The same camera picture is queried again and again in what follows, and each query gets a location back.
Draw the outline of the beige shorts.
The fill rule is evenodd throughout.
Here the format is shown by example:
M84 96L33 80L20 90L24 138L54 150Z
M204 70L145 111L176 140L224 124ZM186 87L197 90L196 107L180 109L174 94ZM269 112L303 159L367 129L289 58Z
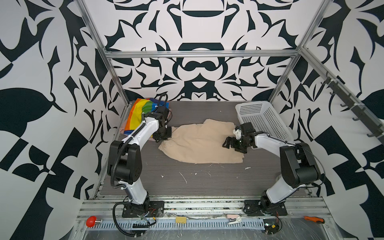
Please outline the beige shorts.
M191 164L239 164L244 154L223 147L234 137L235 124L207 119L202 124L172 128L172 137L159 150L171 159Z

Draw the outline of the multicolour shorts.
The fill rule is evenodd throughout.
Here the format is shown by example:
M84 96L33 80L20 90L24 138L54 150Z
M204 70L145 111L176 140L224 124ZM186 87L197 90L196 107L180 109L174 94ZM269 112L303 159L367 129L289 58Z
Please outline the multicolour shorts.
M154 98L149 99L137 99L128 116L127 123L124 127L123 134L129 135L131 134L136 128L139 127L142 120L142 114L147 114L156 109L156 106L160 103L163 105L165 102L156 100Z

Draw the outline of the white plastic basket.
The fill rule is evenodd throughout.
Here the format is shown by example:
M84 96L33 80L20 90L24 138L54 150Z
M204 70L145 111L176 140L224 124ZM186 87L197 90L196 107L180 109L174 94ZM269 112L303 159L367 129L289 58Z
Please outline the white plastic basket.
M292 142L293 136L271 103L256 101L235 106L240 124L251 123L257 132L265 132L272 137Z

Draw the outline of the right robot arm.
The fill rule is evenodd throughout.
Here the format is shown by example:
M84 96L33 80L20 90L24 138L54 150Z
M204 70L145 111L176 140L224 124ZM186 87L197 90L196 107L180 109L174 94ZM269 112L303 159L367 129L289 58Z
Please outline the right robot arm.
M267 189L260 199L260 209L266 211L282 204L300 188L321 178L317 159L308 144L292 144L263 132L227 137L223 143L226 149L246 154L248 148L264 149L280 158L281 177Z

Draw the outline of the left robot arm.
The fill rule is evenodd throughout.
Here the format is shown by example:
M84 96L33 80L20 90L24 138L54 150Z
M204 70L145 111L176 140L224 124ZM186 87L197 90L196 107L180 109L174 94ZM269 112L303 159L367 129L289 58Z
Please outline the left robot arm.
M172 129L168 123L167 117L147 114L131 134L110 145L107 169L110 185L125 191L134 205L144 205L149 198L140 179L143 170L141 150L150 138L156 142L169 139Z

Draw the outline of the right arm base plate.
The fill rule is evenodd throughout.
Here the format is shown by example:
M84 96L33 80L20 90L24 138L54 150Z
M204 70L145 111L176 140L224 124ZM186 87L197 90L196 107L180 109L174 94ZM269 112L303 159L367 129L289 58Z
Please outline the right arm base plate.
M250 217L259 216L287 216L285 202L271 204L262 200L245 200L243 212Z

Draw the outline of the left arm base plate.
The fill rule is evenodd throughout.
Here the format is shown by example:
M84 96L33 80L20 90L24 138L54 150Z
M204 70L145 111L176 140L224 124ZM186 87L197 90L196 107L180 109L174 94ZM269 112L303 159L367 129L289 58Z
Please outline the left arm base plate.
M142 215L145 217L158 217L163 214L165 208L164 201L145 201L142 205L133 203L124 204L122 217L136 218Z

